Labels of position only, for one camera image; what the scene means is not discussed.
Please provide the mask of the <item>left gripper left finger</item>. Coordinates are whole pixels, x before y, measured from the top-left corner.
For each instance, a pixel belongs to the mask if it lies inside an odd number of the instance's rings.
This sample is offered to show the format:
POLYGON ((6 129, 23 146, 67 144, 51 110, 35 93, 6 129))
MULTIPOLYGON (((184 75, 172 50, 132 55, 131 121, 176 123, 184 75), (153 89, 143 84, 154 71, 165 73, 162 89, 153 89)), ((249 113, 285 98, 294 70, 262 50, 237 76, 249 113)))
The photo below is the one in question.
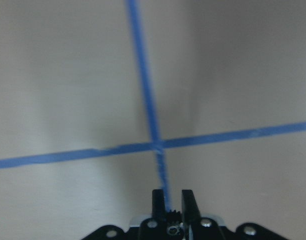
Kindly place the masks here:
POLYGON ((152 209, 150 214, 133 217, 129 224, 130 240, 166 240, 166 207, 164 192, 152 191, 152 209))

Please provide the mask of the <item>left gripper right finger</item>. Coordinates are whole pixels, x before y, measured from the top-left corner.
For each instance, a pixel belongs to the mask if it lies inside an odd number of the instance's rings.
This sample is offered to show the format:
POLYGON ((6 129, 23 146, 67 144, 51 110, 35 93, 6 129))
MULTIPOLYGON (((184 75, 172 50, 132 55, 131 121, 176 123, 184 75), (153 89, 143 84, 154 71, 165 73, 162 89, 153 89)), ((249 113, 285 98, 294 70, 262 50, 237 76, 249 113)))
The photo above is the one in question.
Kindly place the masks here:
POLYGON ((186 240, 225 240, 225 236, 212 215, 201 215, 192 190, 182 190, 181 210, 186 240))

